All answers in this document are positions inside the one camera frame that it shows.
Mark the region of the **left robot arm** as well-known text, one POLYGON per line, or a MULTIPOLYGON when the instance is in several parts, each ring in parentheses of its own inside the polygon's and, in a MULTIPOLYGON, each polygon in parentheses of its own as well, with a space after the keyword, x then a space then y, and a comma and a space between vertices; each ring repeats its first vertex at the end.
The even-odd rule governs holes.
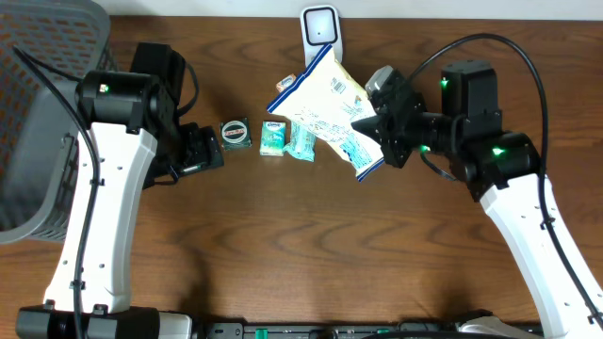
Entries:
POLYGON ((57 101, 77 131, 78 170, 60 260, 40 305, 17 316, 21 338, 204 336, 193 316, 131 302, 140 196, 224 163, 211 127, 181 123, 193 67, 169 45, 142 42, 128 72, 94 70, 57 101))

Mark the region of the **dark green round-label box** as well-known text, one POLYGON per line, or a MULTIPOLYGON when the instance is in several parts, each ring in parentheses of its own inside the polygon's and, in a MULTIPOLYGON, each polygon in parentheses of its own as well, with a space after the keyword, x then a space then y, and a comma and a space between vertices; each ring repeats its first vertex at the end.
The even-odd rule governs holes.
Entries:
POLYGON ((225 151, 250 148, 252 138, 247 118, 222 122, 220 124, 222 148, 225 151))

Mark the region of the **orange tissue pack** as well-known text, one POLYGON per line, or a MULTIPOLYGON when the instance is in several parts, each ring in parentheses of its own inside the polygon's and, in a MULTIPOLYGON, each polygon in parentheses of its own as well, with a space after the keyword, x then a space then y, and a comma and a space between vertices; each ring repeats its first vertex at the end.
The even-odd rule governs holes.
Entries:
POLYGON ((287 89, 288 87, 293 85, 295 83, 296 79, 297 79, 297 76, 294 73, 289 74, 288 76, 286 76, 285 78, 280 80, 275 85, 275 88, 277 89, 278 92, 283 92, 285 89, 287 89))

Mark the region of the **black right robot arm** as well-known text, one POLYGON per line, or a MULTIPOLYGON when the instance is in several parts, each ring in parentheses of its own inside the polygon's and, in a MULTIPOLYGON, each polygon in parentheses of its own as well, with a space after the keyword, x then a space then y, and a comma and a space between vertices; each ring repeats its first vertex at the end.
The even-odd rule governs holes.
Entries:
POLYGON ((534 300, 546 338, 599 338, 602 289, 562 220, 552 184, 530 138, 502 127, 497 74, 483 60, 441 72, 442 110, 431 113, 408 78, 390 66, 365 89, 376 114, 353 129, 376 141, 386 164, 412 152, 443 155, 453 179, 502 234, 534 300))

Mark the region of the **yellow snack chip bag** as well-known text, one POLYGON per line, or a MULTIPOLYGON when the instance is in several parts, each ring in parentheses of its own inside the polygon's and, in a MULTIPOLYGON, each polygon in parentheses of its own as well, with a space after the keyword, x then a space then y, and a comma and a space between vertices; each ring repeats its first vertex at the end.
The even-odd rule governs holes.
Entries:
POLYGON ((368 94, 337 61, 330 44, 319 49, 296 80, 268 104, 267 111, 331 145, 352 164, 359 182, 383 163, 381 146, 352 128, 355 122, 376 116, 368 94))

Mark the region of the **mint green wipes pack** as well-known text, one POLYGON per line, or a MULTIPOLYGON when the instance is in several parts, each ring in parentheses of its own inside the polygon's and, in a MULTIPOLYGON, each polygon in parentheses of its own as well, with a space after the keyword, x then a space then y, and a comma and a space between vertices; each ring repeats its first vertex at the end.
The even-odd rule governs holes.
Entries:
POLYGON ((316 139, 314 134, 293 121, 289 142, 284 146, 284 152, 298 160, 314 162, 316 139))

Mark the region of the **teal tissue pack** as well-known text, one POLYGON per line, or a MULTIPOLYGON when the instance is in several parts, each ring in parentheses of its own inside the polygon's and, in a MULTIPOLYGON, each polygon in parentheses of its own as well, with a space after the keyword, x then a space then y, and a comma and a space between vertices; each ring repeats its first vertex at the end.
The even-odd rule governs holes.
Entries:
POLYGON ((260 139, 260 154, 263 156, 283 156, 285 132, 285 122, 264 121, 260 139))

